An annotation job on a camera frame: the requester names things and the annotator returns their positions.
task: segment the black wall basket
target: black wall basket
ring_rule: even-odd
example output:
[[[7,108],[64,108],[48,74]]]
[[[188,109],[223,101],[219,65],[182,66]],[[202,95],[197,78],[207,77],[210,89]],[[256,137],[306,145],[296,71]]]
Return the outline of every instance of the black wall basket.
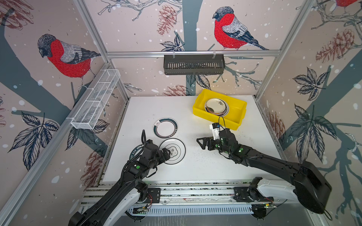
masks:
[[[166,75],[222,74],[225,60],[223,54],[165,55],[163,68]]]

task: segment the white mesh basket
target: white mesh basket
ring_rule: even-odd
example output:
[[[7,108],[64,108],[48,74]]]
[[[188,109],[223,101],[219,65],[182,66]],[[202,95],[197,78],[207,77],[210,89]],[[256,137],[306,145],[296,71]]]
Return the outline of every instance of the white mesh basket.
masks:
[[[118,70],[104,70],[101,78],[92,88],[92,91],[71,122],[76,129],[94,129],[119,78]]]

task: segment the plate stack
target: plate stack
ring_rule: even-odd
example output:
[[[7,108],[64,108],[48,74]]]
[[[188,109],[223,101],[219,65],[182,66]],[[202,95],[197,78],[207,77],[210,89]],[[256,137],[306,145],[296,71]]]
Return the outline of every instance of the plate stack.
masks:
[[[205,102],[205,111],[217,115],[217,116],[225,116],[229,113],[228,104],[219,98],[208,99]]]

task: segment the yellow plastic container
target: yellow plastic container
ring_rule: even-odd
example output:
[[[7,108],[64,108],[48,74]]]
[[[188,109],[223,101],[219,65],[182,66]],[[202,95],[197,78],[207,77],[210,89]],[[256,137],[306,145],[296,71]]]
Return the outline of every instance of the yellow plastic container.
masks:
[[[211,98],[219,98],[229,105],[229,113],[224,116],[225,124],[227,128],[237,130],[245,116],[247,103],[245,101],[204,89],[197,97],[195,104],[192,107],[193,113],[194,115],[209,120],[213,123],[217,123],[219,121],[219,117],[205,110],[205,102]],[[223,123],[224,121],[222,118],[220,118],[220,124],[223,125]]]

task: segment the white table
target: white table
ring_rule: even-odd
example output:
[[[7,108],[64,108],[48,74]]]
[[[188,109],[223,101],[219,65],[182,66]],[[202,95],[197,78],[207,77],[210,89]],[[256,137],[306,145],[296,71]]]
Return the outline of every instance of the white table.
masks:
[[[245,118],[235,134],[240,144],[279,158],[278,151],[267,130],[262,116],[251,95],[236,95],[234,98],[246,101]],[[188,97],[131,97],[119,135],[117,137],[110,161],[103,178],[104,182],[115,182],[131,151],[141,144],[141,133],[146,131],[146,138],[160,145],[165,139],[153,133],[153,126],[158,119],[172,118],[178,124],[173,138],[181,140],[186,146],[183,160],[174,165],[161,164],[158,171],[144,181],[156,183],[207,183],[233,182],[253,179],[261,176],[267,179],[278,178],[263,170],[235,164],[222,157],[217,150],[202,150],[196,138],[210,137],[212,123],[193,115],[192,106],[197,96]]]

